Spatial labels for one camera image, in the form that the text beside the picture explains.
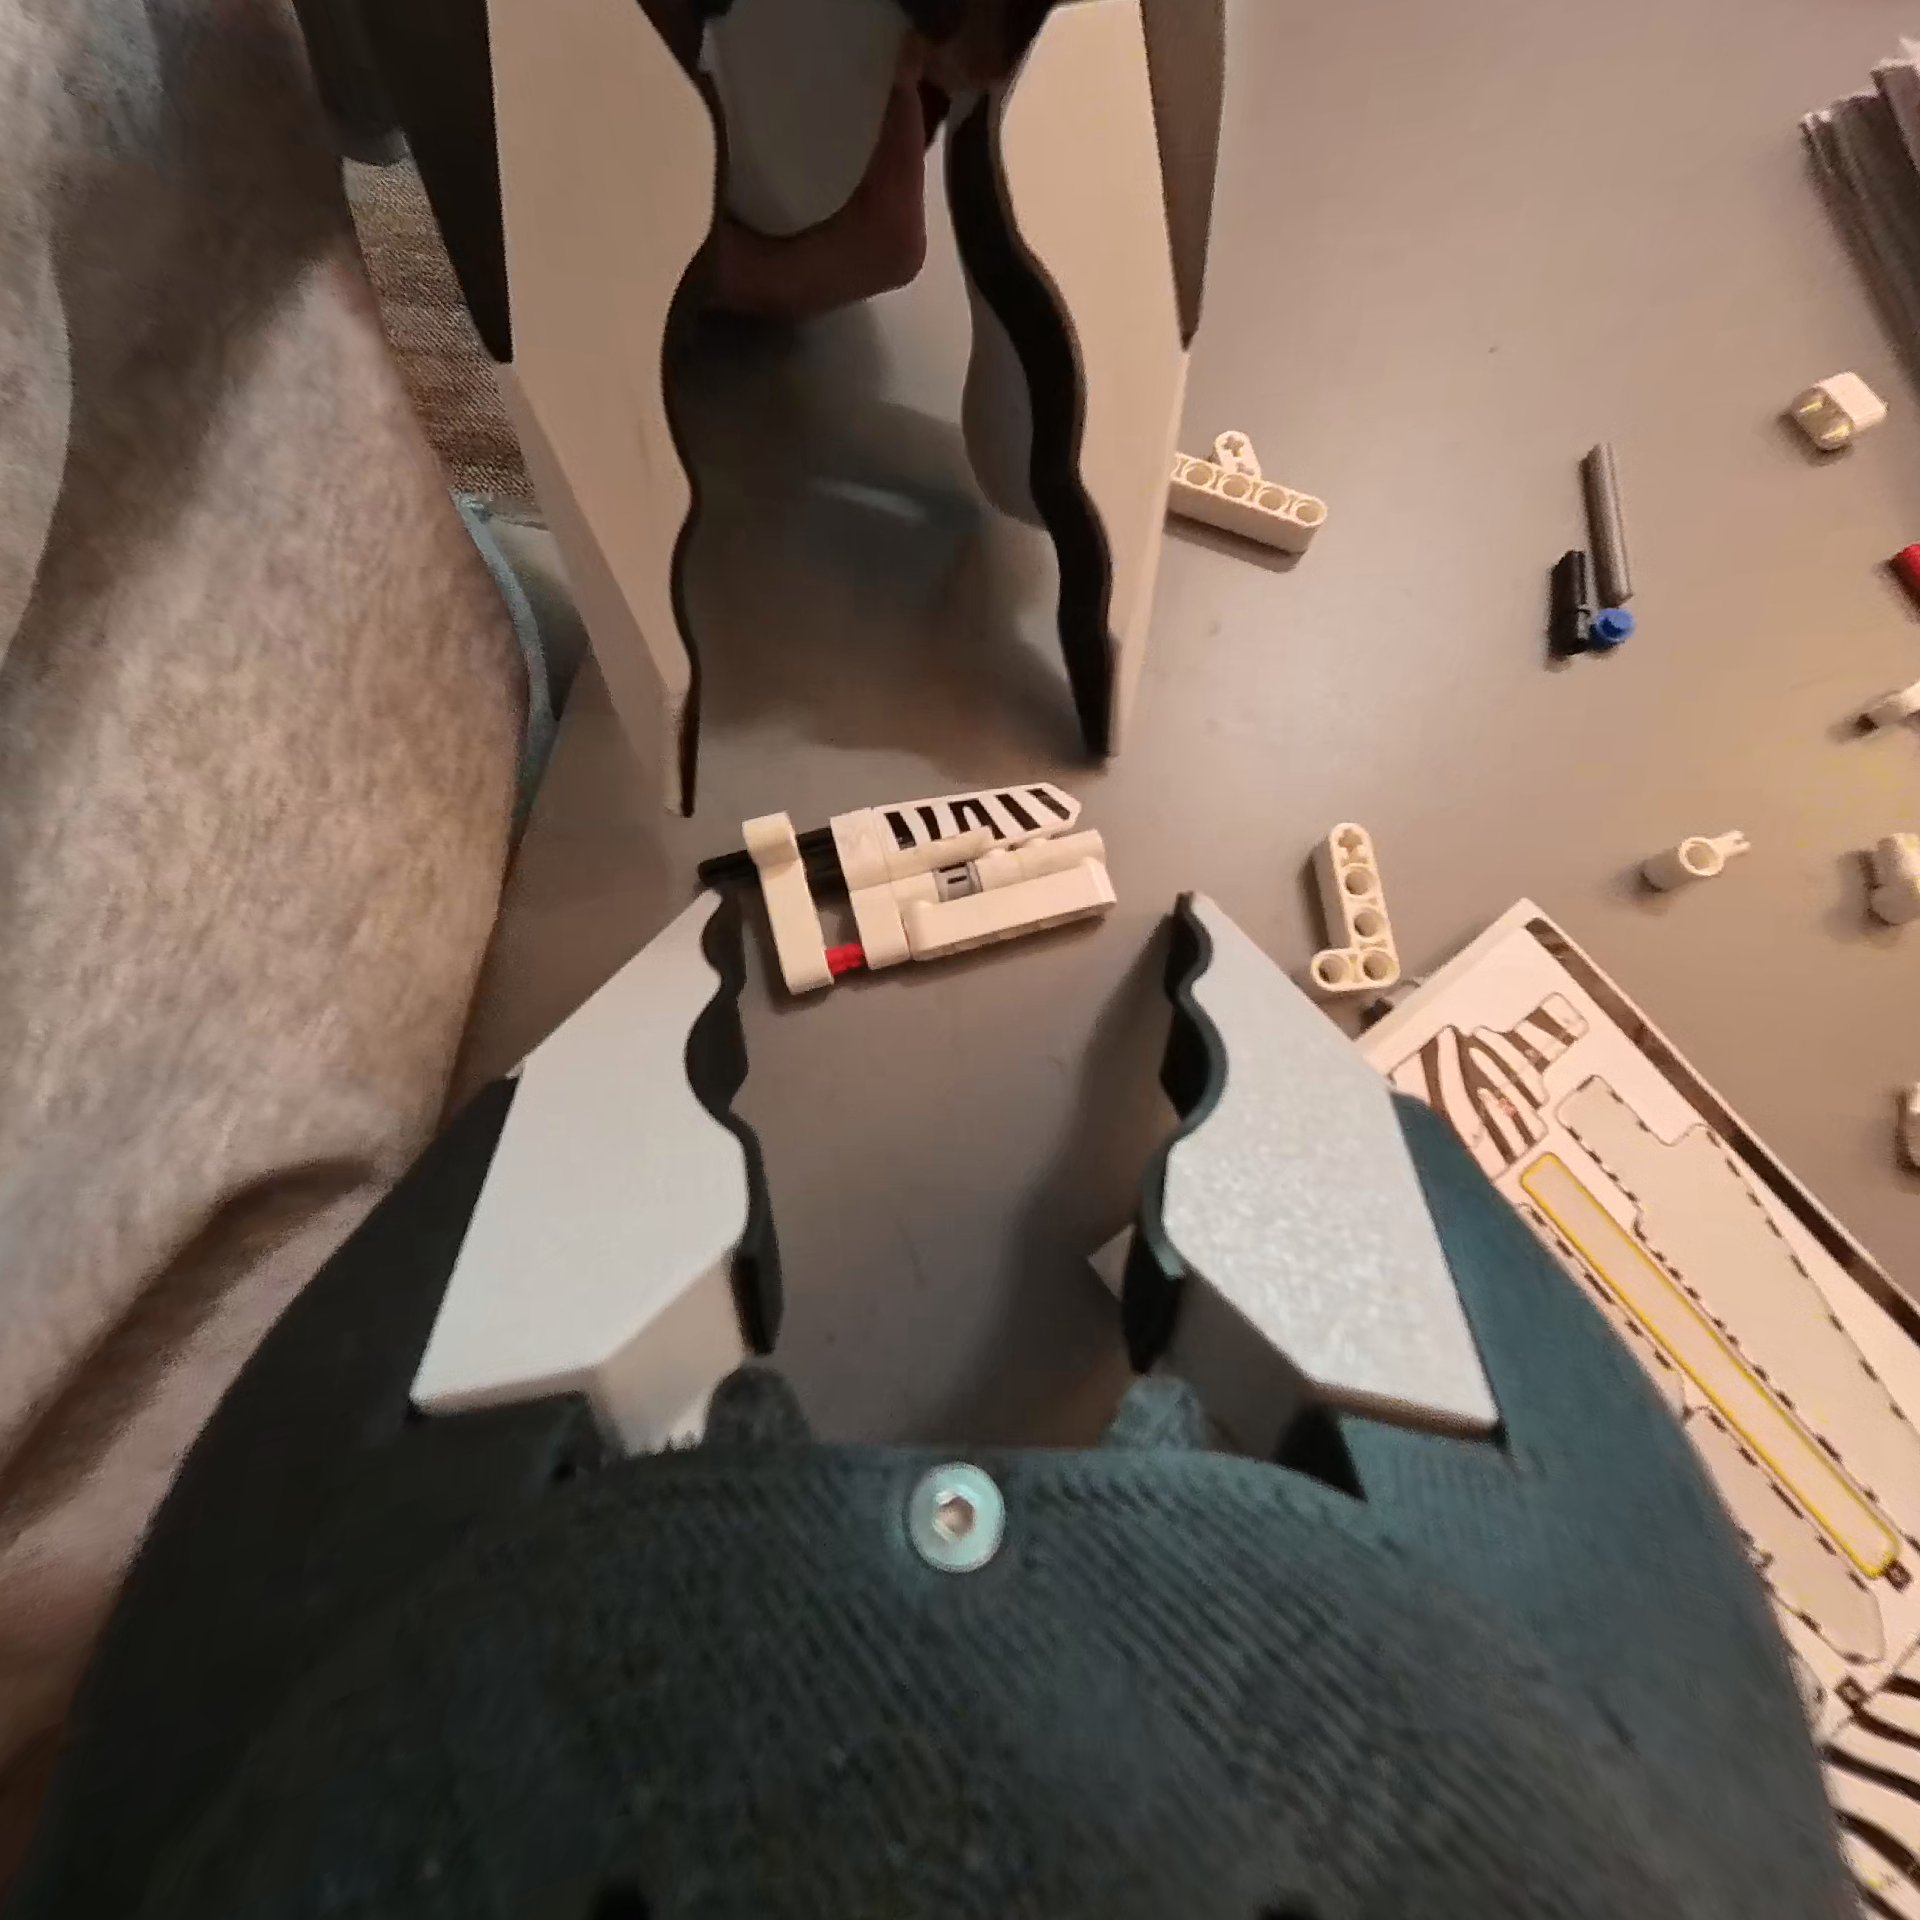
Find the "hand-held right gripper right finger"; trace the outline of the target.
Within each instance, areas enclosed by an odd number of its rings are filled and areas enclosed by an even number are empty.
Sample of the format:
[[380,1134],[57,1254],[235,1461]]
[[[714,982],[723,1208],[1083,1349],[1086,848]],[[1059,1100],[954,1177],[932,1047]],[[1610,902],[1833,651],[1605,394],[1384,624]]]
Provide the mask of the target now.
[[1459,1440],[1500,1405],[1380,1068],[1206,892],[1164,919],[1170,1132],[1140,1167],[1126,1349],[1230,1454],[1312,1417]]

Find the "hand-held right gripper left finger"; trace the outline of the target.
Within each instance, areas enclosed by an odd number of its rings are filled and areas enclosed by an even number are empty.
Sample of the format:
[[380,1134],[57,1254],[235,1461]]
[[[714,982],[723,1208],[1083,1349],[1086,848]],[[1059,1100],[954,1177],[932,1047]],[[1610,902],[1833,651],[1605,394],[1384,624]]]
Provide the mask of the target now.
[[769,1353],[780,1235],[734,1112],[742,916],[706,889],[510,1076],[412,1386],[424,1417],[576,1394],[618,1454],[689,1448]]

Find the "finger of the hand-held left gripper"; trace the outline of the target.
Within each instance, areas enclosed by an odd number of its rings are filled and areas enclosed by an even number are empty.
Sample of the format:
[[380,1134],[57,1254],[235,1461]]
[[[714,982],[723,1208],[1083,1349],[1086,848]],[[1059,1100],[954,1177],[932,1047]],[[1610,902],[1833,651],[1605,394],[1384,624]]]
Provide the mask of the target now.
[[500,391],[624,735],[685,819],[702,735],[684,610],[696,484],[666,346],[718,223],[718,116],[640,4],[487,4],[487,66]]
[[1225,4],[1033,4],[1020,58],[947,140],[964,447],[985,501],[1051,541],[1092,754],[1122,747],[1147,651],[1225,77]]

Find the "white zebra striped lego assembly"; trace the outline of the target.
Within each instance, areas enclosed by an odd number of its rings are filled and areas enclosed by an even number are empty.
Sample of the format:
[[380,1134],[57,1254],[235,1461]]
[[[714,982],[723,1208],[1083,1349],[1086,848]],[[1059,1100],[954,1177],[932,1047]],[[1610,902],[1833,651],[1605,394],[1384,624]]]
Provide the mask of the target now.
[[696,872],[711,889],[757,886],[790,995],[1096,920],[1115,907],[1099,831],[1083,827],[1080,798],[1046,778],[850,808],[803,831],[764,813],[742,824],[740,849]]

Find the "white lego beam with stub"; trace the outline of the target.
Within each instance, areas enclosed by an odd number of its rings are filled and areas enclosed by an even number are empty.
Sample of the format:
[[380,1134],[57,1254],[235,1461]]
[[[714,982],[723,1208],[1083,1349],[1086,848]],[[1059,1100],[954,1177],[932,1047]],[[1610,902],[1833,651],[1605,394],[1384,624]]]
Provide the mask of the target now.
[[1267,476],[1239,430],[1219,432],[1207,454],[1170,454],[1164,513],[1282,557],[1302,557],[1330,518],[1323,498]]

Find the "white angled lego beam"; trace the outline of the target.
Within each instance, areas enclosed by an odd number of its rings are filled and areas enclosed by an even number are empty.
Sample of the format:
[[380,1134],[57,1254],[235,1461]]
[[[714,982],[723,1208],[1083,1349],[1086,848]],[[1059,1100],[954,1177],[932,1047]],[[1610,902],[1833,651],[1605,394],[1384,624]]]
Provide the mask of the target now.
[[1358,823],[1334,823],[1312,856],[1312,878],[1327,944],[1306,960],[1306,993],[1349,997],[1401,987],[1372,834]]

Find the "dark grey lego axle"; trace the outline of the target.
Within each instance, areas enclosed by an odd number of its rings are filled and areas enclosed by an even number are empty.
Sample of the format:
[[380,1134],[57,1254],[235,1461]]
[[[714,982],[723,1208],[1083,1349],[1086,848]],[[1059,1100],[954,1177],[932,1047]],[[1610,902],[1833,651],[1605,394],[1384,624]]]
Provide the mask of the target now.
[[1596,441],[1579,456],[1579,484],[1597,606],[1623,610],[1631,600],[1631,570],[1623,521],[1621,470],[1610,441]]

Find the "white boxy lego piece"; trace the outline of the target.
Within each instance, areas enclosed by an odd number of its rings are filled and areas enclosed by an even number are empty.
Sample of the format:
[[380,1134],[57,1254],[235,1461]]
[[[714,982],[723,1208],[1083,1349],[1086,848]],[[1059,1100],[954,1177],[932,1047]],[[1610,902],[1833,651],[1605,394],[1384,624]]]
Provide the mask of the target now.
[[1876,430],[1885,421],[1885,398],[1857,371],[1835,371],[1798,389],[1782,421],[1827,456]]

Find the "person's left hand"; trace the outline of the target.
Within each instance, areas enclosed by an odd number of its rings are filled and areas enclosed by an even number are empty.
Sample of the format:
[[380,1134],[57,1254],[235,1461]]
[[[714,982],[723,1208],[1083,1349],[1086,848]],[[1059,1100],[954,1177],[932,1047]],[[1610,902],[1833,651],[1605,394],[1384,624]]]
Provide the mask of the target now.
[[790,234],[727,216],[711,242],[706,310],[747,320],[809,320],[904,288],[923,264],[928,106],[947,95],[904,61],[847,204]]

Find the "brown woven fabric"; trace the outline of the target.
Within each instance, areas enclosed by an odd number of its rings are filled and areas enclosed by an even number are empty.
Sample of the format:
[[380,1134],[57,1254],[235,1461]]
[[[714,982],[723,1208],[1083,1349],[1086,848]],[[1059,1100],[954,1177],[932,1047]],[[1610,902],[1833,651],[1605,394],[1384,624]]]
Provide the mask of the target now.
[[344,163],[359,254],[425,441],[510,615],[526,678],[515,831],[560,743],[588,631],[412,156]]

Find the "zebra striped sticker sheet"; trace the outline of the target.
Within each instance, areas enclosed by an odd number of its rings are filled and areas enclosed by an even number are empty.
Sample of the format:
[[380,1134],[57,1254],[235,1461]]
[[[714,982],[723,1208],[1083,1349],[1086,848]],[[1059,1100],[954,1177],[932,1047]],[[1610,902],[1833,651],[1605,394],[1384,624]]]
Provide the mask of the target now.
[[1916,1916],[1916,1306],[1537,902],[1358,1036],[1644,1365],[1762,1579],[1865,1916]]

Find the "grey fleece cloth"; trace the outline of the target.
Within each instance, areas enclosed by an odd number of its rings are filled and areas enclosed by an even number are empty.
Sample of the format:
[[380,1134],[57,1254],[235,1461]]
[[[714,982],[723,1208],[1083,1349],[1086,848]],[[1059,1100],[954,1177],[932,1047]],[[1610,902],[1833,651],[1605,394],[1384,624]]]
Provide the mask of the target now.
[[433,1132],[518,747],[287,5],[7,4],[7,1625]]

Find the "grey paper booklet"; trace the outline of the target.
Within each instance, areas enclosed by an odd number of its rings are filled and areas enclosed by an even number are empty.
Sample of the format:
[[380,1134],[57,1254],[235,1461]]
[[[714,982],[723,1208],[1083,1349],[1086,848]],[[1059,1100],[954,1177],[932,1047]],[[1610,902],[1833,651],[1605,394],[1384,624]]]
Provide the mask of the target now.
[[1803,113],[1798,133],[1871,288],[1916,341],[1916,38],[1865,89]]

